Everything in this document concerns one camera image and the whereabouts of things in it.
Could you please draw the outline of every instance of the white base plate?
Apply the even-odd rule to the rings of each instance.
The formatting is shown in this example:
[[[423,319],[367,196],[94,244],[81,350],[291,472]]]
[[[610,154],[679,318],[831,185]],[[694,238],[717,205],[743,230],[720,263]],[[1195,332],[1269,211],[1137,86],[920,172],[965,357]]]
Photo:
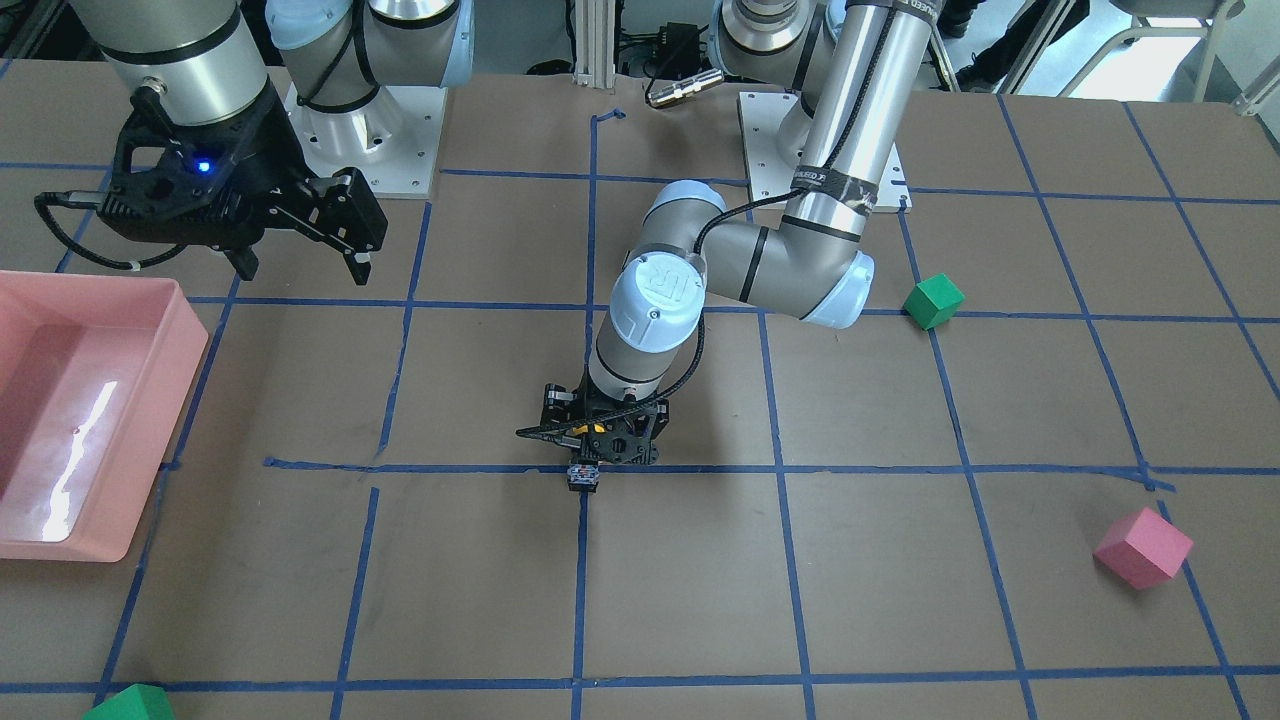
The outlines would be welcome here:
[[[342,168],[356,167],[365,173],[365,179],[369,181],[376,197],[426,200],[431,196],[431,181],[435,178],[435,159],[440,150],[440,129],[444,124],[448,91],[442,87],[399,86],[388,86],[387,90],[404,110],[404,124],[411,132],[410,137],[380,149],[393,150],[394,155],[378,156],[375,152],[364,158],[352,156],[335,164],[332,159],[320,156],[310,142],[310,133],[300,129],[296,122],[293,132],[302,145],[307,165],[317,176],[326,177]],[[291,119],[298,111],[298,92],[292,85],[284,100],[284,109],[289,111]]]
[[[751,200],[764,200],[785,195],[791,190],[795,159],[783,159],[778,151],[777,132],[797,96],[791,92],[740,92],[739,118],[742,122],[742,154],[746,156],[746,174],[751,181]],[[906,202],[911,209],[911,192],[906,188],[906,173],[897,155],[897,143],[890,149],[884,176],[877,192],[877,213],[897,213]]]

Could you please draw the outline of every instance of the person's leg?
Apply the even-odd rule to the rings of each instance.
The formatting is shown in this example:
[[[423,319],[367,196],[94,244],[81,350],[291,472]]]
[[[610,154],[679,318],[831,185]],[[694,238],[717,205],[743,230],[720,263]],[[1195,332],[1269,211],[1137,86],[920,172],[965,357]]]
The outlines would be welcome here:
[[[938,32],[947,37],[964,37],[974,9],[986,0],[947,0],[938,15]]]
[[[1021,53],[1023,47],[1030,40],[1032,33],[1036,32],[1036,23],[1039,22],[1044,15],[1044,10],[1048,9],[1048,3],[1050,0],[1037,0],[1005,32],[1004,37],[979,53],[973,63],[973,73],[988,83],[1000,82],[1000,78],[1009,74],[1009,69],[1014,67],[1018,54]],[[1070,10],[1068,10],[1062,26],[1057,28],[1053,41],[1056,42],[1087,17],[1089,17],[1089,0],[1075,0]]]

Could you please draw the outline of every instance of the pink bin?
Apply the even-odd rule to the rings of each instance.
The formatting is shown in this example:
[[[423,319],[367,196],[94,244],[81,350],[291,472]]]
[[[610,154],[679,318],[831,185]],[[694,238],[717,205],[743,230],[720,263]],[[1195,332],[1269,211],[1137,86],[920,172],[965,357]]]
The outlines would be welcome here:
[[[124,557],[207,340],[172,279],[0,270],[0,557]]]

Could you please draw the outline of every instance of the dark pants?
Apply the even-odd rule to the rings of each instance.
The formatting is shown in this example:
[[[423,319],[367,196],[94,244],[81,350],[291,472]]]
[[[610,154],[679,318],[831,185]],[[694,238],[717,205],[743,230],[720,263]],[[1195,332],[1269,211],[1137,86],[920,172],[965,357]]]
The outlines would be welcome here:
[[[973,14],[974,8],[982,3],[983,0],[947,0],[947,6],[942,10],[942,15],[954,22],[964,22]],[[1048,3],[1050,0],[1036,0],[1036,4],[1028,8],[1023,13],[1023,17],[1018,18],[1018,22],[1005,32],[1004,37],[978,54],[978,59],[973,63],[978,77],[987,82],[1000,82],[1000,78],[1009,74],[1009,69],[1014,67],[1018,54],[1021,53],[1036,31],[1036,23],[1039,22],[1041,17],[1044,15],[1044,10],[1048,9]],[[1087,17],[1089,17],[1089,0],[1074,0],[1066,13],[1066,19],[1062,20],[1062,27],[1057,28],[1053,41],[1056,42]]]

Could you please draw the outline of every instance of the light blue joint cap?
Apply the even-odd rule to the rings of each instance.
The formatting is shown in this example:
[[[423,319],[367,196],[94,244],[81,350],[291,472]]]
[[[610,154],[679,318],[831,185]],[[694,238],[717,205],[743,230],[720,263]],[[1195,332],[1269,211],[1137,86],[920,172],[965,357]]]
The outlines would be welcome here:
[[[840,42],[840,29],[845,27],[845,15],[849,10],[838,0],[827,3],[827,33],[832,42]]]
[[[712,186],[698,181],[676,181],[658,192],[658,197],[649,208],[649,213],[653,213],[660,205],[666,205],[672,200],[701,200],[719,208],[721,213],[728,208],[728,205],[724,204],[724,199],[721,197],[718,192],[712,190]],[[644,214],[645,219],[649,218],[649,213]]]
[[[804,322],[842,331],[863,314],[867,296],[872,293],[876,261],[870,255],[858,252],[844,277],[831,288],[827,297],[804,316]]]
[[[458,0],[458,24],[449,46],[449,60],[444,65],[440,87],[458,87],[471,82],[475,58],[476,17],[472,0]]]
[[[710,26],[707,31],[707,59],[712,61],[712,67],[731,76],[728,68],[724,67],[724,55],[719,50],[719,26],[721,26],[721,8],[724,0],[716,0],[716,6],[712,8],[712,19],[707,24]]]
[[[613,284],[609,319],[618,337],[641,352],[666,352],[689,340],[703,314],[707,288],[687,260],[645,252]]]
[[[333,29],[351,9],[351,0],[266,0],[271,44],[297,50]]]

